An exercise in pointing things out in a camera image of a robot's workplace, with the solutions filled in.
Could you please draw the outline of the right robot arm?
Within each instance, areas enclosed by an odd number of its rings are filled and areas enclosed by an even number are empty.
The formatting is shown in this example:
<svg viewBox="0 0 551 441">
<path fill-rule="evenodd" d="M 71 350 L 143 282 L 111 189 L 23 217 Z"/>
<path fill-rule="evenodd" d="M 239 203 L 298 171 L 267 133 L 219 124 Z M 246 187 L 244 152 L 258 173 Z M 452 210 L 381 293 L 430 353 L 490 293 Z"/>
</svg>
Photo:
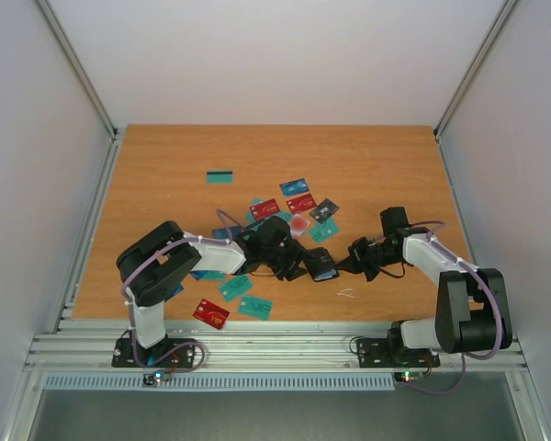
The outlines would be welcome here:
<svg viewBox="0 0 551 441">
<path fill-rule="evenodd" d="M 432 318 L 392 323 L 387 341 L 392 361 L 407 364 L 420 349 L 485 360 L 510 347 L 512 321 L 499 270 L 475 266 L 443 245 L 435 234 L 441 221 L 434 220 L 432 229 L 423 221 L 412 223 L 403 207 L 381 211 L 380 221 L 382 235 L 355 240 L 337 268 L 372 281 L 381 274 L 396 278 L 388 266 L 413 266 L 437 287 Z"/>
</svg>

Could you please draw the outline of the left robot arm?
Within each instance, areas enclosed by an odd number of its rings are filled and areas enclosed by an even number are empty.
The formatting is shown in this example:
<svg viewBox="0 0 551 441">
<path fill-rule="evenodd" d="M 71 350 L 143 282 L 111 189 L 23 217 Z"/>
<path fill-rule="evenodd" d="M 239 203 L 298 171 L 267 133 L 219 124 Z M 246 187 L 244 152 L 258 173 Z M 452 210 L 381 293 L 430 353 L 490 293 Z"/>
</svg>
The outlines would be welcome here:
<svg viewBox="0 0 551 441">
<path fill-rule="evenodd" d="M 276 278 L 292 281 L 308 273 L 300 266 L 308 256 L 289 225 L 277 216 L 222 239 L 185 232 L 173 220 L 163 222 L 116 260 L 135 357 L 146 366 L 164 360 L 164 304 L 191 272 L 240 276 L 266 266 Z"/>
</svg>

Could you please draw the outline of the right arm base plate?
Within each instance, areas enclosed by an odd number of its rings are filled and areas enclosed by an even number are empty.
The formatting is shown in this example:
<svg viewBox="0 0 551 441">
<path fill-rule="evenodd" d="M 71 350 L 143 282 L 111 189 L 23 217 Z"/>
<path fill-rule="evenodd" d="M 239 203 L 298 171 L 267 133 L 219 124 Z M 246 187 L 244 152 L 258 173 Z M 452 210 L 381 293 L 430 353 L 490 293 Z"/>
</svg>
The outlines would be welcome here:
<svg viewBox="0 0 551 441">
<path fill-rule="evenodd" d="M 393 348 L 386 339 L 357 338 L 360 368 L 438 368 L 441 361 L 429 349 Z"/>
</svg>

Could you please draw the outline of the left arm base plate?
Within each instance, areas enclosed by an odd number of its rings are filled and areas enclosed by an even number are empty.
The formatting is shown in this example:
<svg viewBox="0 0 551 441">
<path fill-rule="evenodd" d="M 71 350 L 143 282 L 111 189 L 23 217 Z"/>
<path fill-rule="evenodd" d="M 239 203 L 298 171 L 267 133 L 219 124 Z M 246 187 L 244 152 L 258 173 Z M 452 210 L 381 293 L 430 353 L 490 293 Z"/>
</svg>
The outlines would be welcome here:
<svg viewBox="0 0 551 441">
<path fill-rule="evenodd" d="M 166 338 L 150 348 L 137 345 L 138 359 L 147 368 L 191 368 L 194 366 L 194 356 L 199 353 L 193 342 L 193 339 Z M 136 362 L 130 338 L 119 338 L 116 341 L 111 366 L 140 367 Z"/>
</svg>

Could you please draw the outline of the black leather card holder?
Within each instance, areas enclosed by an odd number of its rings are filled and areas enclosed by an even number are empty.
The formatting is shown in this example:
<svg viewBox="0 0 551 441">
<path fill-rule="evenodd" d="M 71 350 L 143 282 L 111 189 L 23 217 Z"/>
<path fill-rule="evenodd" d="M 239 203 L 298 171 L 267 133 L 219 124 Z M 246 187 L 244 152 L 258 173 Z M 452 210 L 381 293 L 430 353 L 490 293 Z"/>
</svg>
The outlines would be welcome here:
<svg viewBox="0 0 551 441">
<path fill-rule="evenodd" d="M 335 279 L 340 276 L 341 272 L 355 275 L 363 272 L 363 269 L 351 256 L 337 263 L 324 247 L 306 251 L 303 255 L 303 263 L 314 282 Z"/>
</svg>

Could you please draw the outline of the red VIP card bottom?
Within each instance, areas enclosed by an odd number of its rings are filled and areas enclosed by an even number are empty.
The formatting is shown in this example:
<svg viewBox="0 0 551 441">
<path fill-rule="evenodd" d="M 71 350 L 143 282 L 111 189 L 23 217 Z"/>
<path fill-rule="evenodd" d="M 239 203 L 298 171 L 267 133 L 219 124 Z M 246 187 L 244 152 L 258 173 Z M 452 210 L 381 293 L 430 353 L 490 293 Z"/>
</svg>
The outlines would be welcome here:
<svg viewBox="0 0 551 441">
<path fill-rule="evenodd" d="M 221 330 L 224 327 L 229 316 L 229 311 L 206 299 L 202 299 L 193 312 L 195 319 L 216 330 Z"/>
</svg>

